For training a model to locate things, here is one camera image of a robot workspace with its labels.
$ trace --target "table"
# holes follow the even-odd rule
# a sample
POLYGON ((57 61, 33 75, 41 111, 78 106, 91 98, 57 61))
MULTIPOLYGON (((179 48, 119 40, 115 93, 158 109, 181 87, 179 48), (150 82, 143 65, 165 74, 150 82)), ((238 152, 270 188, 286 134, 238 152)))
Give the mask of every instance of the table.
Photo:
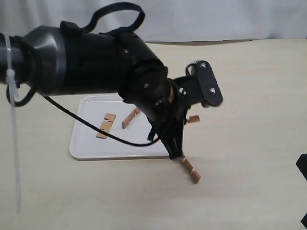
MULTIPOLYGON (((0 228, 304 229, 307 183, 295 162, 307 151, 307 40, 149 46, 171 78, 191 61, 209 61, 222 90, 222 106, 189 112, 202 122, 186 126, 184 152, 201 182, 194 185, 168 159, 74 160, 68 153, 74 121, 37 95, 17 110, 17 215, 10 110, 1 86, 0 228)), ((83 97, 54 99, 76 112, 83 97)))

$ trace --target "robotic arm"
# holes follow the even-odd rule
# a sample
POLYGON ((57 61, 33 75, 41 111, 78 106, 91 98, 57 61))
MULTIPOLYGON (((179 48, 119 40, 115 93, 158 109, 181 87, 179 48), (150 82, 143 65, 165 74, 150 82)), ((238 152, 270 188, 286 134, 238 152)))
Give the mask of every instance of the robotic arm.
MULTIPOLYGON (((10 37, 17 87, 21 84, 31 87, 16 106, 26 105, 36 92, 58 108, 61 106, 49 96, 117 92, 123 102, 140 108, 152 125, 148 136, 150 143, 135 146, 153 144, 157 135, 170 159, 182 157, 187 111, 197 103, 203 107, 219 106, 223 97, 206 61, 190 64, 183 77, 168 78, 167 67, 134 33, 144 18, 138 5, 121 2, 96 11, 84 28, 62 21, 59 28, 40 26, 24 37, 10 37), (131 26, 107 33, 92 33, 101 17, 122 10, 139 12, 131 26)), ((0 82, 6 84, 5 54, 5 38, 1 34, 0 82)))

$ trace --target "beige table surface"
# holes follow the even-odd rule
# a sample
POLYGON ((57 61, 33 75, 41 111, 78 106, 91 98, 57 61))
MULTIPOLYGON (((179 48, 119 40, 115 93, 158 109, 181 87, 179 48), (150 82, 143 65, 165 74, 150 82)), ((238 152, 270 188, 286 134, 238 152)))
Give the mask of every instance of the beige table surface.
MULTIPOLYGON (((224 95, 195 106, 184 151, 202 175, 193 185, 164 160, 76 161, 73 120, 40 96, 18 109, 22 214, 15 212, 9 105, 0 87, 1 230, 302 230, 307 182, 307 40, 204 46, 149 44, 181 76, 210 62, 224 95)), ((76 112, 82 96, 56 97, 76 112)))

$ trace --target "white curtain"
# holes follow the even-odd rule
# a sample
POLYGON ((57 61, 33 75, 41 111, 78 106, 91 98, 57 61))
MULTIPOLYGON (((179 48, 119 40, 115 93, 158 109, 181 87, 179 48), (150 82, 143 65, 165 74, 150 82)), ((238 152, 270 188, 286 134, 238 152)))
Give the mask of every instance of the white curtain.
MULTIPOLYGON (((39 25, 61 20, 85 26, 93 12, 119 0, 2 0, 0 31, 24 35, 39 25)), ((306 38, 306 0, 131 0, 146 19, 137 34, 144 41, 219 41, 306 38)), ((132 22, 124 11, 103 18, 95 30, 108 31, 132 22)))

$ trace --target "white tray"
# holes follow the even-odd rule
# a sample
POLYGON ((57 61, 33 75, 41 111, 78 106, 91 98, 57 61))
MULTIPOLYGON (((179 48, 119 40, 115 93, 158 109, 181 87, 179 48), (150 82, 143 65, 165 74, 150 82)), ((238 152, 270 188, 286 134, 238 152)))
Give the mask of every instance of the white tray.
MULTIPOLYGON (((151 125, 143 113, 138 114, 126 129, 122 128, 122 121, 134 108, 134 105, 123 103, 117 94, 107 94, 84 98, 77 114, 96 127, 101 126, 106 113, 116 114, 110 134, 134 143, 147 143, 151 125)), ((96 134, 96 131, 75 121, 69 146, 71 156, 77 160, 168 158, 160 141, 148 147, 133 147, 109 137, 96 138, 96 134)))

